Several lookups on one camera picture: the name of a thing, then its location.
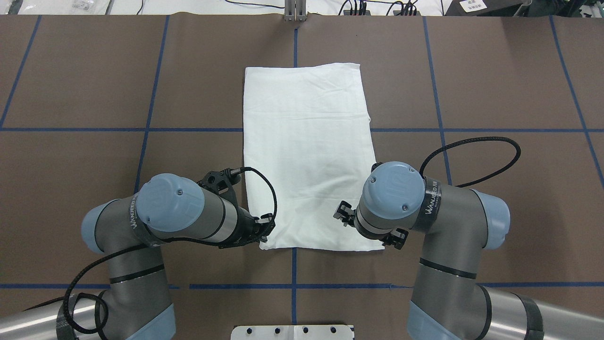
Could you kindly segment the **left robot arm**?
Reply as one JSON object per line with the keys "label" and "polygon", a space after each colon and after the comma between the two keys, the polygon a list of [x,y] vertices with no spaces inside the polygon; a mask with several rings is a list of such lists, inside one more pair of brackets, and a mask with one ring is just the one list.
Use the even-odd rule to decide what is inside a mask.
{"label": "left robot arm", "polygon": [[174,242],[229,249],[265,242],[273,211],[256,217],[233,186],[251,167],[211,171],[202,180],[171,173],[152,177],[132,196],[90,210],[82,239],[99,260],[69,283],[62,297],[1,319],[3,340],[170,340],[175,307],[161,248]]}

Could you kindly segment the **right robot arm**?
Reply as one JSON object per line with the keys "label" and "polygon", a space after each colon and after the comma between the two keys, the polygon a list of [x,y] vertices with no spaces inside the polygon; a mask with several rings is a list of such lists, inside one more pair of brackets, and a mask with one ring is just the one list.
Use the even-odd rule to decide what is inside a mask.
{"label": "right robot arm", "polygon": [[376,163],[360,202],[334,218],[368,239],[401,249],[424,235],[406,329],[415,340],[601,340],[603,319],[477,284],[483,250],[511,225],[499,197],[452,187],[400,161]]}

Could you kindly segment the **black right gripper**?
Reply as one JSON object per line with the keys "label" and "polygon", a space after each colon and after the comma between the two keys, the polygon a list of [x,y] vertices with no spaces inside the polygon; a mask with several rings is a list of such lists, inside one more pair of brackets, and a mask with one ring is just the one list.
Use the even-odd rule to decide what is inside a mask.
{"label": "black right gripper", "polygon": [[352,205],[341,201],[334,213],[334,218],[343,222],[345,227],[351,226],[365,238],[378,240],[384,246],[393,246],[401,250],[405,245],[409,232],[402,228],[393,228],[391,230],[379,229],[370,224],[361,213],[360,209],[352,209]]}

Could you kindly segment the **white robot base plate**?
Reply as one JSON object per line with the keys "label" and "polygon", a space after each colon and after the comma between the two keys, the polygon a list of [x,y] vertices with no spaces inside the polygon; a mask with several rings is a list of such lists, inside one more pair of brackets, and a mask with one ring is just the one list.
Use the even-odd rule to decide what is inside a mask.
{"label": "white robot base plate", "polygon": [[231,340],[354,340],[354,327],[344,324],[237,326]]}

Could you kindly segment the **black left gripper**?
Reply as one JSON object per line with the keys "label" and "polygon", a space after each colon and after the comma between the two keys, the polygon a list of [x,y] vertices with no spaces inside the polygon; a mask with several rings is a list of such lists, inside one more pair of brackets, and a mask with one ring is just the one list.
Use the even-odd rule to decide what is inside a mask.
{"label": "black left gripper", "polygon": [[[274,205],[272,212],[256,217],[240,206],[233,186],[242,180],[245,172],[253,172],[268,185]],[[220,198],[224,206],[220,226],[209,237],[197,240],[196,243],[229,249],[251,243],[265,243],[268,240],[276,226],[277,198],[273,185],[261,172],[255,168],[226,168],[208,172],[196,184]]]}

